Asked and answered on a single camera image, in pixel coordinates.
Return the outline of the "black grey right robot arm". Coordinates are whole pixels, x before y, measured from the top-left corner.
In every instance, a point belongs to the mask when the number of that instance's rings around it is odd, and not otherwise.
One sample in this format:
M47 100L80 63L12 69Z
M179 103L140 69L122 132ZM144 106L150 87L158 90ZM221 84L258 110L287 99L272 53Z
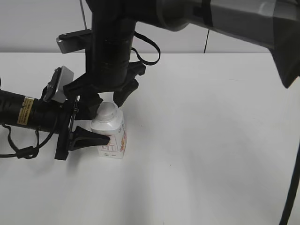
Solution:
M267 48L282 84L300 75L300 3L297 0L89 0L92 28L68 37L89 49L86 72L64 87L68 98L113 92L122 105L138 87L129 61L137 22L170 31L189 24Z

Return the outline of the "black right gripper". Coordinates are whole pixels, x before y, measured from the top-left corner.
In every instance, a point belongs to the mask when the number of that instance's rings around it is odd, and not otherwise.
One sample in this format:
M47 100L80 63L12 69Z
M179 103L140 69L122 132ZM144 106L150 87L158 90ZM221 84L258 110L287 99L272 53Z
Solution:
M91 47L85 51L85 73L64 86L68 98L80 96L79 112L96 113L103 102L99 93L105 92L113 92L113 101L121 107L138 89L136 76L143 75L146 66L140 61L130 62L133 37L133 32L92 32Z

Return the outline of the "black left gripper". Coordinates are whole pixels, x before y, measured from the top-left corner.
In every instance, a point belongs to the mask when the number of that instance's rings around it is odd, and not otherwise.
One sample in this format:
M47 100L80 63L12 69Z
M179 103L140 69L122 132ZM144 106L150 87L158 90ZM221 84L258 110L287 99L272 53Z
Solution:
M38 147L44 147L53 134L58 134L56 160L66 160L68 151L74 151L93 146L106 146L110 137L88 131L77 126L68 138L69 123L74 112L75 100L66 100L64 103L56 101L45 102L41 99L35 100L31 115L31 124L38 131L48 132L48 136L39 143ZM97 112L78 112L75 120L93 120Z

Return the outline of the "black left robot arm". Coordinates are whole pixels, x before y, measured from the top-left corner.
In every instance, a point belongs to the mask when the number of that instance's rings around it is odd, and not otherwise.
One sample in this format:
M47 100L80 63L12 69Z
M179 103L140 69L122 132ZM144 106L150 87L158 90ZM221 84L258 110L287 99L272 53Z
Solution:
M110 137L88 131L80 126L73 127L80 120L82 103L75 97L59 103L1 90L0 125L8 130L7 141L13 153L1 154L1 158L33 159L54 134L58 134L54 158L66 160L69 152L93 147L106 146ZM34 146L18 148L13 142L12 127L35 131L37 143Z

